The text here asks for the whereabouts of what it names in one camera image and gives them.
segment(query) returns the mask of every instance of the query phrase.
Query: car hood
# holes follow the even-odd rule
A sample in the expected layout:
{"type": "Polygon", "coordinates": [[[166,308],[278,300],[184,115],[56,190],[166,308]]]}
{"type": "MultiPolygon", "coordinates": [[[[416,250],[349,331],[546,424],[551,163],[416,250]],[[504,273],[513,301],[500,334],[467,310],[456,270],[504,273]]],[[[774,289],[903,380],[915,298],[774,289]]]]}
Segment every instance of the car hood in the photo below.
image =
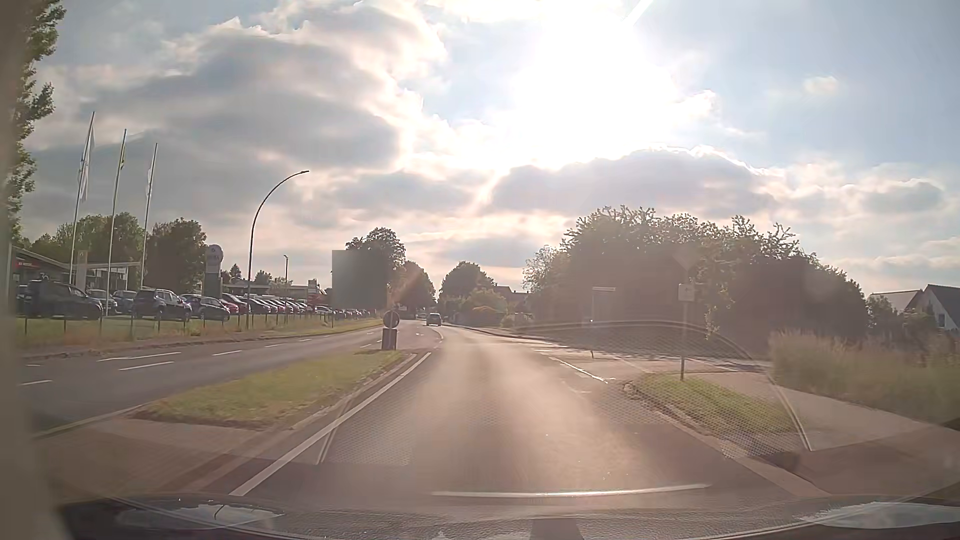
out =
{"type": "Polygon", "coordinates": [[[61,509],[76,537],[137,538],[146,531],[192,531],[191,538],[322,537],[438,540],[658,538],[953,538],[956,503],[851,496],[736,510],[617,509],[569,513],[546,507],[448,508],[434,513],[308,510],[230,496],[164,495],[77,503],[61,509]],[[203,531],[214,531],[210,536],[203,531]]]}

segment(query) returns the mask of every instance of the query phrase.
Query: road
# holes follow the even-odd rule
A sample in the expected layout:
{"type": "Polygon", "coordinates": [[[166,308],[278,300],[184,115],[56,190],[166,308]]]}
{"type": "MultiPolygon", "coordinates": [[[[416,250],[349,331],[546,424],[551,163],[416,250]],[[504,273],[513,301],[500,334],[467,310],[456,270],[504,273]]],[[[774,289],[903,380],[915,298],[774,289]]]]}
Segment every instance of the road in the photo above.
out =
{"type": "Polygon", "coordinates": [[[619,382],[635,374],[598,375],[591,369],[603,364],[590,365],[588,354],[549,343],[437,332],[443,340],[429,355],[366,405],[351,404],[360,408],[329,434],[285,443],[209,490],[294,507],[470,507],[498,517],[505,505],[686,508],[796,498],[625,399],[619,382]]]}
{"type": "MultiPolygon", "coordinates": [[[[400,327],[408,347],[432,347],[434,332],[413,321],[400,327]]],[[[289,339],[143,349],[110,356],[26,363],[20,389],[34,428],[68,426],[184,390],[335,351],[379,347],[380,328],[289,339]]]]}

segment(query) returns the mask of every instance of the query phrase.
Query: white flag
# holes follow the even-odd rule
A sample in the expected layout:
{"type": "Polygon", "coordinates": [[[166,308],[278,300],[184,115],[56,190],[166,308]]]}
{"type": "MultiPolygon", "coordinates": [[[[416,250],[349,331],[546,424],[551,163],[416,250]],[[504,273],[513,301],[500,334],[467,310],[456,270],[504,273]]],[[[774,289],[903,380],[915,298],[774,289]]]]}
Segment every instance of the white flag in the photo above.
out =
{"type": "Polygon", "coordinates": [[[93,155],[93,118],[90,118],[90,129],[86,132],[84,157],[80,161],[80,200],[86,201],[86,187],[90,180],[90,159],[93,155]]]}

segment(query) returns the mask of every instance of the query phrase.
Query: sky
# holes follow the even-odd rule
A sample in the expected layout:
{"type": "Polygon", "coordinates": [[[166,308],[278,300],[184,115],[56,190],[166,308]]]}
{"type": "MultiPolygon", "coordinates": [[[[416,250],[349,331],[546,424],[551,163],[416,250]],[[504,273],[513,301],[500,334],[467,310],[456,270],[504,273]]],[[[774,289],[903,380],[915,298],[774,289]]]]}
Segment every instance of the sky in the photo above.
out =
{"type": "Polygon", "coordinates": [[[603,206],[762,229],[865,293],[960,285],[953,0],[64,0],[37,71],[24,233],[81,215],[196,219],[224,265],[330,285],[374,227],[440,283],[524,260],[603,206]]]}

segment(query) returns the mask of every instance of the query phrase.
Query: grass median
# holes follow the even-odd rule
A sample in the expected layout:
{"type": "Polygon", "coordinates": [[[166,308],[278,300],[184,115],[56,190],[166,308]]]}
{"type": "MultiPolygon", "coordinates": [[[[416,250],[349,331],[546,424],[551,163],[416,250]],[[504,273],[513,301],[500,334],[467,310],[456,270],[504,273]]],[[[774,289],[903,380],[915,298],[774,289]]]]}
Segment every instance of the grass median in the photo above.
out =
{"type": "Polygon", "coordinates": [[[650,374],[625,386],[635,399],[646,399],[683,415],[717,435],[783,433],[796,428],[786,409],[745,396],[708,380],[650,374]]]}
{"type": "Polygon", "coordinates": [[[381,325],[379,319],[336,321],[331,326],[323,317],[315,315],[254,315],[247,326],[245,316],[234,315],[227,321],[192,319],[181,321],[133,319],[129,316],[110,316],[100,321],[63,319],[15,319],[14,342],[21,350],[36,347],[102,345],[124,341],[141,341],[160,337],[216,337],[246,335],[305,335],[338,333],[381,325]]]}
{"type": "Polygon", "coordinates": [[[264,430],[332,405],[405,357],[398,351],[322,356],[201,386],[138,409],[134,418],[264,430]]]}

